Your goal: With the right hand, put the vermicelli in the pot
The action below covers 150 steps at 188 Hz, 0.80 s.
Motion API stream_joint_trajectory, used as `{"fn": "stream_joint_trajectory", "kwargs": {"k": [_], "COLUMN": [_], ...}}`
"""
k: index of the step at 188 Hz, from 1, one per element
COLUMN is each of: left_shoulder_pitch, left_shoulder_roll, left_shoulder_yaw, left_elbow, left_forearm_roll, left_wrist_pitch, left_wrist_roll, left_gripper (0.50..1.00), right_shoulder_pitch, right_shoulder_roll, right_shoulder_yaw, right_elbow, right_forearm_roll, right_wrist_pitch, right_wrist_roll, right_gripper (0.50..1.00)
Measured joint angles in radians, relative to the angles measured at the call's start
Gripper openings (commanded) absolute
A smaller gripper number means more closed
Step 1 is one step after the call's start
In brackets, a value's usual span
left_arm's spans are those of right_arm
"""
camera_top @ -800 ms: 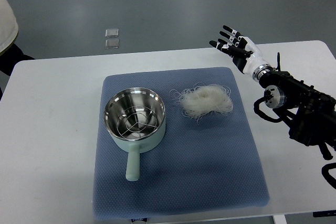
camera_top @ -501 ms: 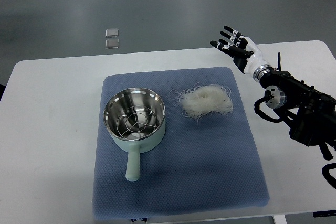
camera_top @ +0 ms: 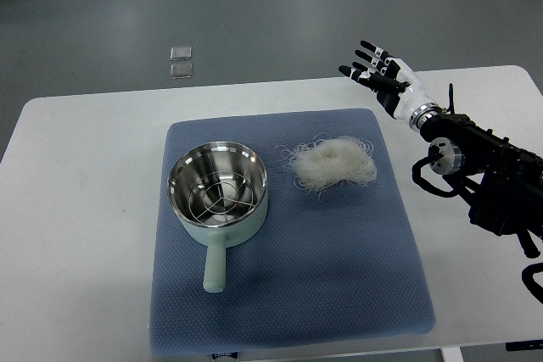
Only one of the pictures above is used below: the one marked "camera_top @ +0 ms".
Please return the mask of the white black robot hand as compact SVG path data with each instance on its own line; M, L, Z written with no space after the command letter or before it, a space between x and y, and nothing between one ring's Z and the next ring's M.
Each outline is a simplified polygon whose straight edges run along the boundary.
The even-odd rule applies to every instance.
M367 41L360 41L360 45L355 50L358 59L339 66L339 72L374 92L390 117L420 131L425 118L439 111L421 79L402 59L381 47Z

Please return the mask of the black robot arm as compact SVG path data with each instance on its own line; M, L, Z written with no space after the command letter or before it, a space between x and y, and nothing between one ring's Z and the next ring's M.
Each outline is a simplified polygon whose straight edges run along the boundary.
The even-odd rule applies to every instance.
M428 153L411 168L424 191L460 197L471 224L498 237L515 235L524 254L537 259L542 237L542 159L478 127L452 107L425 108L413 121Z

